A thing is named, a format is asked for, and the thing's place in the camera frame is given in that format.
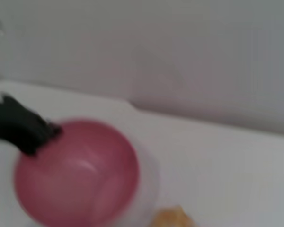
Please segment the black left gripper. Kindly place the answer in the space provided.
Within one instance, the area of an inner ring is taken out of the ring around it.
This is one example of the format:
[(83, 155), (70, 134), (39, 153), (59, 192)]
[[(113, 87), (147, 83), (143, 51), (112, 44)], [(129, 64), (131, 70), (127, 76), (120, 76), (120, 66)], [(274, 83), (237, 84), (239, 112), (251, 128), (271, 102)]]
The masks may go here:
[(37, 150), (62, 133), (60, 125), (44, 120), (15, 98), (3, 95), (0, 101), (0, 140), (16, 146), (25, 155)]

